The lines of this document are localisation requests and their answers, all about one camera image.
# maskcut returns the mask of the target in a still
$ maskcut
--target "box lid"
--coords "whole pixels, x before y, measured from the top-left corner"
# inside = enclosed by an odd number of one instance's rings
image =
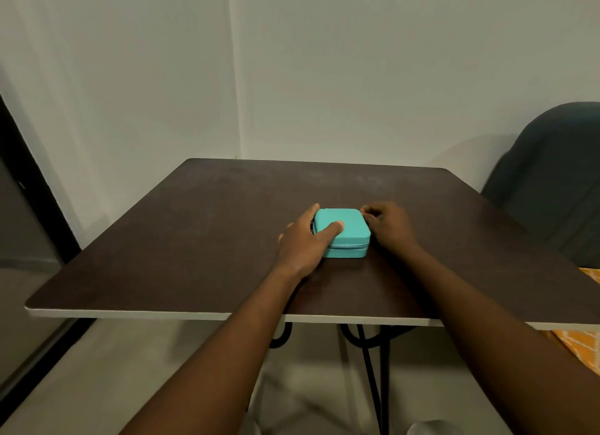
[[[317,211],[313,221],[313,232],[320,232],[331,222],[344,222],[344,231],[337,235],[331,246],[356,245],[364,246],[369,243],[371,231],[359,210],[353,209],[322,209]]]

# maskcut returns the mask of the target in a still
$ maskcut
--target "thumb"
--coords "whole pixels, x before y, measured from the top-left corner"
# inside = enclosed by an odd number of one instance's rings
[[[319,241],[323,241],[328,244],[333,241],[334,237],[339,235],[342,231],[344,231],[344,222],[341,220],[336,220],[335,222],[330,223],[327,228],[315,234],[315,236],[317,236]]]
[[[371,228],[371,230],[375,228],[379,223],[379,219],[372,214],[365,213],[362,216],[364,217],[365,222],[367,222],[367,225]]]

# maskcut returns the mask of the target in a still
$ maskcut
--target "black door frame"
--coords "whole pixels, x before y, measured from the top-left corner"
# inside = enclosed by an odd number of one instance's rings
[[[63,264],[69,263],[81,252],[79,243],[1,96],[0,160],[17,182]],[[44,346],[44,352],[0,400],[0,426],[93,322],[94,319],[76,319],[51,345]]]

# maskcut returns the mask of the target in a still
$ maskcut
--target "forearm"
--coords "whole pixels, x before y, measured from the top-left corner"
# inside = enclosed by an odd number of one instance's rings
[[[122,434],[237,434],[296,278],[274,269]]]
[[[435,304],[461,356],[516,433],[596,433],[600,380],[419,246],[395,251]]]

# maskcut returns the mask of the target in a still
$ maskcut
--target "person's left arm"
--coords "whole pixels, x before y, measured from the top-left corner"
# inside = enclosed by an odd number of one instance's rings
[[[242,305],[158,390],[121,435],[237,434],[269,343],[289,297],[343,230],[312,234],[313,205],[279,237],[271,272]]]

